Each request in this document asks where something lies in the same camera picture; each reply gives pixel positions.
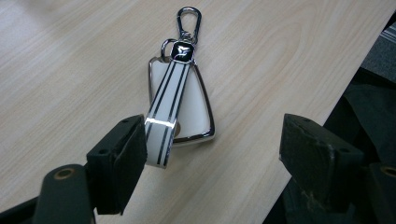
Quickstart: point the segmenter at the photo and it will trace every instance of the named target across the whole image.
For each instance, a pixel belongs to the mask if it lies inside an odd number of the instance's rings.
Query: metal clip
[[[197,17],[197,23],[195,25],[194,35],[191,35],[189,32],[183,30],[183,26],[181,24],[181,16],[185,13],[192,13]],[[195,7],[183,7],[177,13],[178,32],[180,34],[179,40],[190,42],[193,45],[196,45],[198,43],[198,32],[199,32],[199,26],[201,23],[201,18],[202,18],[201,12],[198,9],[196,9]]]

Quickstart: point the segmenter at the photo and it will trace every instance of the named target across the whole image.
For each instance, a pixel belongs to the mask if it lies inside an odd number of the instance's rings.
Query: keychain
[[[185,13],[197,18],[193,35],[183,30],[181,17]],[[214,137],[210,103],[194,60],[201,17],[198,9],[183,7],[177,13],[179,40],[165,40],[161,57],[148,63],[151,106],[145,126],[149,165],[166,168],[173,144],[185,146]],[[170,55],[165,56],[170,43],[173,43]]]

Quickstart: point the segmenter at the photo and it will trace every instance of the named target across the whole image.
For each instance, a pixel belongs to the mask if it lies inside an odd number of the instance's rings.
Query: light wood tabletop
[[[283,115],[326,120],[396,1],[0,1],[0,211],[147,114],[148,62],[182,7],[202,12],[216,137],[146,166],[124,215],[99,223],[262,223],[290,179]]]

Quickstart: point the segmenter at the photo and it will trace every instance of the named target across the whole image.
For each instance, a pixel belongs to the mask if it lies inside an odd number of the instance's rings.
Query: carabiner clasp
[[[183,30],[183,25],[181,24],[181,16],[185,13],[192,13],[197,17],[197,23],[195,25],[194,35],[191,35],[189,32]],[[198,32],[201,23],[201,18],[202,18],[201,12],[195,7],[183,7],[177,13],[178,32],[180,34],[179,40],[190,42],[193,45],[196,45],[198,43]]]

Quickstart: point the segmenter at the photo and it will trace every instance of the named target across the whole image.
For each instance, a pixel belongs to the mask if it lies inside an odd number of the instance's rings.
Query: wood grain surface
[[[396,1],[0,1],[0,211],[148,112],[148,61],[186,6],[203,15],[217,136],[146,166],[124,215],[99,223],[262,223],[290,178],[283,115],[326,120]]]

